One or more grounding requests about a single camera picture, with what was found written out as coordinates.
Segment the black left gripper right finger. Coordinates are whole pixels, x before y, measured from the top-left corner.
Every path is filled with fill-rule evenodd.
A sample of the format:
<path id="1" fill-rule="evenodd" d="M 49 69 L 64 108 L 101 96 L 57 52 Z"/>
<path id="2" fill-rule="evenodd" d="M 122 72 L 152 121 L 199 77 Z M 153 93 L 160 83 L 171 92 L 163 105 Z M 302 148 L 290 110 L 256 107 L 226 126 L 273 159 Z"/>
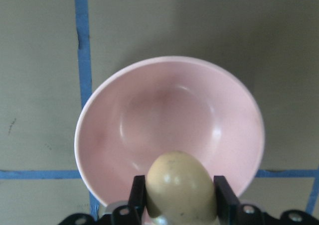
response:
<path id="1" fill-rule="evenodd" d="M 225 176 L 214 176 L 216 189 L 217 217 L 221 225 L 236 224 L 237 207 L 240 201 Z"/>

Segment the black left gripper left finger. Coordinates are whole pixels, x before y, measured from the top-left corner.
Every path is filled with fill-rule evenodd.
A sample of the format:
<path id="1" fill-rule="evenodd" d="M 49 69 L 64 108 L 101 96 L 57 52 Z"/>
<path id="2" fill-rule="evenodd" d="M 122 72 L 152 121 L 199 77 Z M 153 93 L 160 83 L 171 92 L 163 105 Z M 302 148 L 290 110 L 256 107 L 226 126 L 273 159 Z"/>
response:
<path id="1" fill-rule="evenodd" d="M 146 180 L 144 175 L 135 176 L 133 179 L 128 206 L 132 209 L 137 225 L 143 225 L 143 215 L 146 207 Z"/>

